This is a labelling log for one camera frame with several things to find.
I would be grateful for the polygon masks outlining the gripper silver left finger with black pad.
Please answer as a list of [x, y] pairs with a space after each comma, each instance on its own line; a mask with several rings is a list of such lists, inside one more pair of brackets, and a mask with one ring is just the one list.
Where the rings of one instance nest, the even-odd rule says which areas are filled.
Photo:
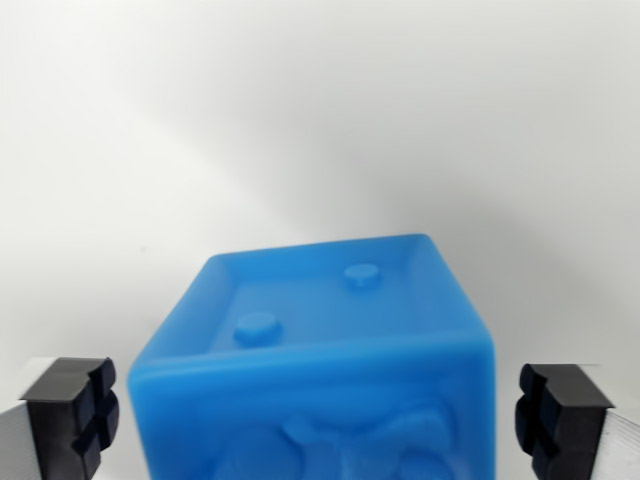
[[35, 357], [1, 382], [1, 477], [91, 479], [119, 425], [111, 358]]

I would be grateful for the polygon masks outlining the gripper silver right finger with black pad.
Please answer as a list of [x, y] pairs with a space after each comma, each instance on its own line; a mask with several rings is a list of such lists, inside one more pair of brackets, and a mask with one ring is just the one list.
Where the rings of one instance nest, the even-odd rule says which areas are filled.
[[597, 364], [525, 364], [515, 432], [539, 479], [639, 477], [639, 379]]

